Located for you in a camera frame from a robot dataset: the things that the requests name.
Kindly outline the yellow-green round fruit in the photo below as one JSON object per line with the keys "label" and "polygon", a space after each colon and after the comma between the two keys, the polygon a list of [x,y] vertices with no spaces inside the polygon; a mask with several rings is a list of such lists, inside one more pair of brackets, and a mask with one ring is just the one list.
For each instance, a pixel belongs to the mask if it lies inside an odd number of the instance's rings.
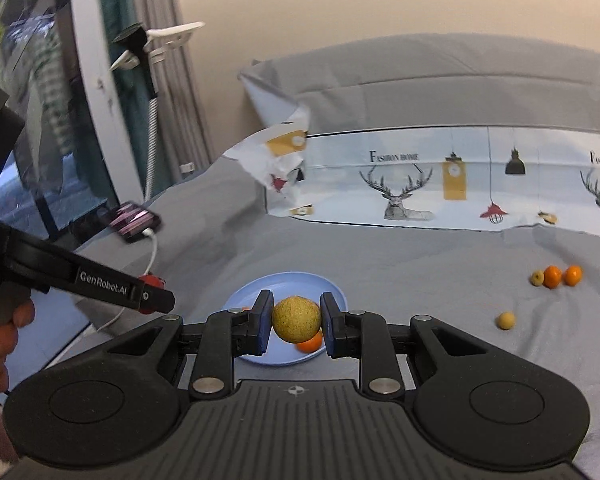
{"label": "yellow-green round fruit", "polygon": [[283,341],[301,344],[313,338],[321,328],[321,310],[308,298],[290,296],[274,306],[272,326]]}

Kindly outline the orange in plate front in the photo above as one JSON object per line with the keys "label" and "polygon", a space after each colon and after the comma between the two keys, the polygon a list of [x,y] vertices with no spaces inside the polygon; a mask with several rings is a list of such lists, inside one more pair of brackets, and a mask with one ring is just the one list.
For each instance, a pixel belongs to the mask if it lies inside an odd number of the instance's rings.
{"label": "orange in plate front", "polygon": [[322,348],[323,335],[322,331],[318,330],[316,334],[306,341],[296,344],[296,348],[303,353],[313,353]]}

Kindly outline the grey bed sheet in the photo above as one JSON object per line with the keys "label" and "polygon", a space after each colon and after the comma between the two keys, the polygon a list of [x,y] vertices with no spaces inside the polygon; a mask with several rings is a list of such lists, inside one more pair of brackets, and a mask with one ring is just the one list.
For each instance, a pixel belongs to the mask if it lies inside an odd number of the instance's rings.
{"label": "grey bed sheet", "polygon": [[[202,176],[169,188],[152,209],[163,225],[154,242],[125,243],[102,233],[87,258],[163,278],[187,322],[204,320],[263,275],[318,274],[353,310],[391,323],[427,313],[564,376],[586,396],[592,420],[578,466],[600,479],[600,237],[560,229],[503,232],[343,226],[276,218],[262,188],[222,158]],[[576,286],[535,287],[535,270],[580,266]],[[496,318],[516,315],[500,330]]]}

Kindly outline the black smartphone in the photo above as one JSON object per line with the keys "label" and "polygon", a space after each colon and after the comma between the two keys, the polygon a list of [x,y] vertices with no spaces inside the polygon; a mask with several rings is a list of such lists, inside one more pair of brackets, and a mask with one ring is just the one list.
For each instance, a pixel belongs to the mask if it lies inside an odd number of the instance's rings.
{"label": "black smartphone", "polygon": [[126,202],[107,214],[107,223],[125,243],[134,243],[146,237],[146,230],[157,232],[162,221],[158,214],[144,206]]}

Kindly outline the small yellow-green fruit lone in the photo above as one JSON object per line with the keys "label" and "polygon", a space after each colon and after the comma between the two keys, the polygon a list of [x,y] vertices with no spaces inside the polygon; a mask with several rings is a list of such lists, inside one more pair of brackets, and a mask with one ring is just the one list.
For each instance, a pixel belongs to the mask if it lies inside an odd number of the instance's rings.
{"label": "small yellow-green fruit lone", "polygon": [[496,326],[500,330],[511,330],[516,326],[516,322],[516,315],[510,311],[502,312],[495,320]]}

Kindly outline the small yellow-green fruit near kumquats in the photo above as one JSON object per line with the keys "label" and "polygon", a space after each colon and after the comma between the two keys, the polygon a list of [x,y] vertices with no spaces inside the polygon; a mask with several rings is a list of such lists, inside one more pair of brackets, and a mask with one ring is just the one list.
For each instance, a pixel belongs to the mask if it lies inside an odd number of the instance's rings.
{"label": "small yellow-green fruit near kumquats", "polygon": [[542,270],[535,270],[529,276],[529,283],[535,287],[542,286],[544,284],[544,272]]}

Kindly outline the grey curtain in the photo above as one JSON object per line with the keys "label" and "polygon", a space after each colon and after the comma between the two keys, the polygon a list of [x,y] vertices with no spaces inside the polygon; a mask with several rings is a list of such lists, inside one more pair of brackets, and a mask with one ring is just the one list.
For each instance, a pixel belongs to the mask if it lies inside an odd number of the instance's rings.
{"label": "grey curtain", "polygon": [[[178,0],[134,0],[134,6],[138,20],[149,29],[185,22]],[[208,168],[213,159],[188,47],[163,54],[152,72],[159,95],[162,144],[174,178],[180,180]]]}

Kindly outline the orange kumquat left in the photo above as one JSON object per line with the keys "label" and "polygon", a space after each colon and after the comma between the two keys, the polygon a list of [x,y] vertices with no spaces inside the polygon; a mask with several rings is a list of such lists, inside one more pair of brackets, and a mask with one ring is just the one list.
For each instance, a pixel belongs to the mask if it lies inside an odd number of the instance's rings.
{"label": "orange kumquat left", "polygon": [[562,284],[562,270],[558,266],[548,266],[543,271],[543,285],[546,288],[554,289]]}

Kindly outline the orange kumquat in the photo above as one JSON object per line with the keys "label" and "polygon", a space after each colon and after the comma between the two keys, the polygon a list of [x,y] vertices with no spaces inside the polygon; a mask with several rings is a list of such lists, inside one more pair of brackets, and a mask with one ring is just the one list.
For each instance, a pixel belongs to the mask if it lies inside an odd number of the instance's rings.
{"label": "orange kumquat", "polygon": [[562,270],[558,266],[548,266],[543,271],[543,285],[546,288],[554,289],[562,284]]}
{"label": "orange kumquat", "polygon": [[562,280],[568,286],[576,286],[582,281],[583,270],[580,266],[568,266],[562,274]]}

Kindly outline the orange kumquat right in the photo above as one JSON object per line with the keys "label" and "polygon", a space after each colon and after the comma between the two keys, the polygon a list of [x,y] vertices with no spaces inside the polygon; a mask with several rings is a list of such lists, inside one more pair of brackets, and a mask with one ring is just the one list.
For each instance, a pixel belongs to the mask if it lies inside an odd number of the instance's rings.
{"label": "orange kumquat right", "polygon": [[562,274],[562,280],[568,286],[576,286],[582,281],[583,270],[580,266],[568,266]]}

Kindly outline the white phone holder clamp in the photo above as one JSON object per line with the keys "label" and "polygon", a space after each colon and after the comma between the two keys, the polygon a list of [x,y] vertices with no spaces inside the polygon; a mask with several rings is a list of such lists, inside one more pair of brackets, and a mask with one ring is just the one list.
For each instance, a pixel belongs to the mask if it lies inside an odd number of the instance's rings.
{"label": "white phone holder clamp", "polygon": [[110,70],[132,70],[140,64],[160,62],[166,52],[185,46],[194,32],[204,26],[205,22],[165,28],[145,28],[142,23],[133,24],[114,38],[114,43],[122,47],[123,52],[110,65]]}

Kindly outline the printed white quilt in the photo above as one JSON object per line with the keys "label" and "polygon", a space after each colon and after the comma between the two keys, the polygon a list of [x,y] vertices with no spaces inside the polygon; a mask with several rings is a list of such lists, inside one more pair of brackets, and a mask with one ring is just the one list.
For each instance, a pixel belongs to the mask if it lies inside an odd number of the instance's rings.
{"label": "printed white quilt", "polygon": [[306,113],[227,151],[275,217],[600,236],[600,133],[498,126],[312,133]]}

